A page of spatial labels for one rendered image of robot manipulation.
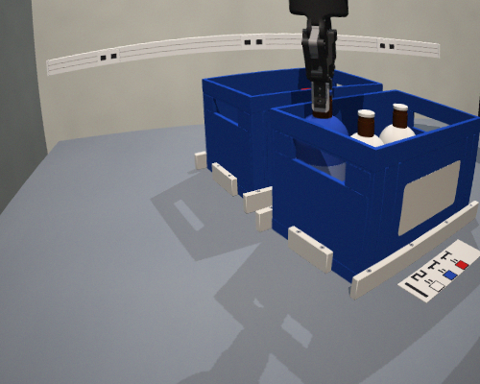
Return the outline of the white paper pick list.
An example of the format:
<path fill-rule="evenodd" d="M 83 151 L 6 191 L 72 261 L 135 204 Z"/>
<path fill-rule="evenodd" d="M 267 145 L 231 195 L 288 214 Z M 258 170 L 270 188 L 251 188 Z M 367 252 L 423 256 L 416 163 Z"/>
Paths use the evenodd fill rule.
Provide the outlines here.
<path fill-rule="evenodd" d="M 457 240 L 397 286 L 428 303 L 479 257 L 480 251 Z"/>

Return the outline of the blue labelled bottle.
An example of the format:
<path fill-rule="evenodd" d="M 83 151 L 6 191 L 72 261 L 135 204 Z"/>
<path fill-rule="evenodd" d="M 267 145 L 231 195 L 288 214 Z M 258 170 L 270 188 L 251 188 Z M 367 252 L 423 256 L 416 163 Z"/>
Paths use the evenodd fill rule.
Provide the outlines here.
<path fill-rule="evenodd" d="M 313 114 L 307 116 L 306 120 L 315 122 L 317 124 L 331 128 L 336 132 L 348 135 L 348 130 L 345 125 L 335 116 L 332 115 L 332 90 L 329 91 L 329 106 L 328 112 L 317 112 L 313 110 Z M 349 135 L 348 135 L 349 136 Z M 311 147 L 305 143 L 297 140 L 296 159 L 311 165 L 330 176 L 344 181 L 346 176 L 346 163 L 341 159 L 330 156 L 318 149 Z"/>

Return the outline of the blue plastic crate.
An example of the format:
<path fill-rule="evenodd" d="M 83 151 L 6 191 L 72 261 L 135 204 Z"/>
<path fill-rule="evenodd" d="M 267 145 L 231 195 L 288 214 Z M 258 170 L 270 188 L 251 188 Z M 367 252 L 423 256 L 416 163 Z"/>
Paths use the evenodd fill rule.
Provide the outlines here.
<path fill-rule="evenodd" d="M 331 79 L 333 98 L 368 93 L 355 75 Z M 242 198 L 272 186 L 270 108 L 311 102 L 311 89 L 299 90 L 311 83 L 305 68 L 202 79 L 207 169 L 217 162 L 235 176 Z"/>
<path fill-rule="evenodd" d="M 414 136 L 378 147 L 351 137 L 360 109 L 375 113 L 379 137 L 393 104 L 408 107 Z M 270 108 L 272 229 L 288 240 L 296 227 L 333 251 L 331 271 L 352 283 L 468 205 L 478 146 L 460 110 L 396 89 L 332 98 L 332 108 L 349 136 L 304 119 L 312 102 Z M 417 129 L 415 113 L 449 126 Z M 345 161 L 344 182 L 296 159 L 296 140 Z"/>

